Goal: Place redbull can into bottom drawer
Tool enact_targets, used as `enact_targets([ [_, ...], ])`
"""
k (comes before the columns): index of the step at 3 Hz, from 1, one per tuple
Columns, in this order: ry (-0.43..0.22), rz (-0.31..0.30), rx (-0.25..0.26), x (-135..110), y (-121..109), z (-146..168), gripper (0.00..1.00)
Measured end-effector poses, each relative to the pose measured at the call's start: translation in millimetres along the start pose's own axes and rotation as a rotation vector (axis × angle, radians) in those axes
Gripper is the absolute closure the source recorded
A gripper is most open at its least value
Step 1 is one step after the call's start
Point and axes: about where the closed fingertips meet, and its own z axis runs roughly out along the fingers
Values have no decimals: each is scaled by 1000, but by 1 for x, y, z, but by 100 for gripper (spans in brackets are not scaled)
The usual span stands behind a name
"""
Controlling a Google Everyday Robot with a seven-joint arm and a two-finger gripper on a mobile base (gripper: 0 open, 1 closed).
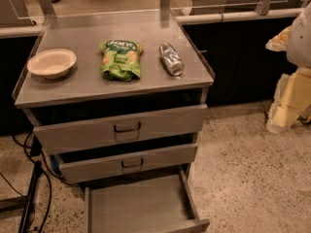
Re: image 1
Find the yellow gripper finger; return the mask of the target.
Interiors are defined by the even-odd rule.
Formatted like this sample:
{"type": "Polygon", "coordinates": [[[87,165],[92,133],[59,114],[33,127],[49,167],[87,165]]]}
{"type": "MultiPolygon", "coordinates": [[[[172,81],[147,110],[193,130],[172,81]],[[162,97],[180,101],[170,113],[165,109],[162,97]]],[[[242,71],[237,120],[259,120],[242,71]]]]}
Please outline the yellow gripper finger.
{"type": "Polygon", "coordinates": [[[286,51],[290,29],[290,27],[283,29],[278,35],[270,39],[265,47],[272,51],[286,51]]]}
{"type": "Polygon", "coordinates": [[[283,133],[311,106],[311,70],[298,67],[291,75],[283,74],[277,82],[266,129],[283,133]]]}

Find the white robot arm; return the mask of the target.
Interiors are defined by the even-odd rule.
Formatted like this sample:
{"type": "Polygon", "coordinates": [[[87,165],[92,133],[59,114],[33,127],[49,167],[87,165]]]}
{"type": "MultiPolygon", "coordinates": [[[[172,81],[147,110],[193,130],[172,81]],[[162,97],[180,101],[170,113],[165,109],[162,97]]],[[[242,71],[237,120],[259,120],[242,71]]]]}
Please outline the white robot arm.
{"type": "Polygon", "coordinates": [[[271,133],[285,132],[311,106],[311,4],[293,24],[270,39],[265,47],[284,51],[297,69],[283,74],[277,82],[266,128],[271,133]]]}

